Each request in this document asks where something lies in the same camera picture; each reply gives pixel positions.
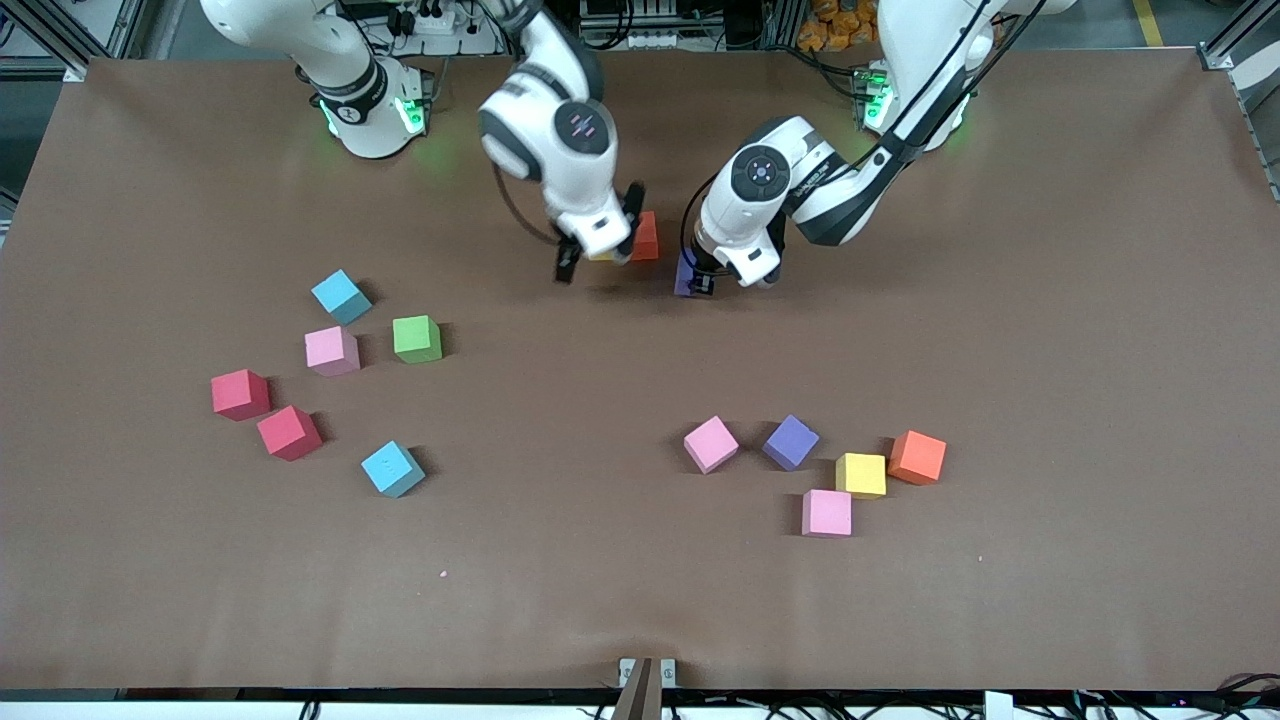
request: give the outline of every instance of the blue cube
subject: blue cube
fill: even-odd
[[[351,282],[346,270],[338,270],[329,275],[320,284],[311,288],[311,295],[316,296],[325,311],[338,320],[339,325],[347,325],[356,318],[364,315],[374,306],[365,297],[364,292]]]
[[[413,456],[396,441],[378,448],[378,452],[366,457],[360,466],[365,469],[378,492],[387,497],[404,495],[426,477],[417,460],[413,460]]]
[[[764,454],[772,457],[783,470],[791,471],[804,462],[804,459],[818,445],[818,433],[808,425],[796,420],[795,415],[787,415],[786,420],[773,430],[769,439],[764,442]]]

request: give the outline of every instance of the orange object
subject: orange object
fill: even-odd
[[[942,474],[942,456],[947,443],[915,430],[893,441],[888,456],[888,474],[918,486],[932,486]]]
[[[852,35],[860,24],[863,23],[858,19],[858,13],[842,10],[836,13],[836,17],[831,19],[831,32],[836,35]]]
[[[631,246],[631,261],[658,259],[658,219],[653,210],[640,213],[640,227],[636,228],[636,240]]]
[[[827,26],[814,20],[808,20],[800,26],[800,35],[796,37],[796,47],[806,53],[817,53],[827,42]]]
[[[835,18],[836,13],[840,12],[838,0],[809,0],[809,6],[813,8],[813,14],[824,23],[831,22],[831,18]]]

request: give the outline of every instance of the table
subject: table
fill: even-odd
[[[65,88],[0,264],[0,684],[585,687],[654,655],[689,687],[1192,689],[1280,664],[1277,210],[1226,76],[1015,53],[855,243],[687,301],[680,213],[758,123],[869,141],[786,56],[605,60],[664,258],[568,288],[477,142],[502,61],[457,63],[387,161],[328,138],[287,64]],[[337,268],[376,300],[369,366],[321,378],[308,288]],[[410,366],[390,320],[420,313],[448,356]],[[215,416],[209,378],[243,366],[326,445],[283,462]],[[701,477],[680,438],[714,414],[823,441]],[[797,537],[835,457],[908,428],[950,443],[940,484]],[[388,439],[433,475],[394,501],[358,466]]]

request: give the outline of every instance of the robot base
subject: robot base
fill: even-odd
[[[387,96],[369,111],[369,118],[353,126],[329,117],[329,132],[360,158],[399,152],[411,140],[426,135],[431,114],[434,74],[390,58],[378,58],[378,64],[387,70]]]

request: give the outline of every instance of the green cube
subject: green cube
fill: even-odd
[[[440,325],[426,315],[397,318],[392,322],[396,355],[406,363],[430,363],[444,357],[440,347]]]

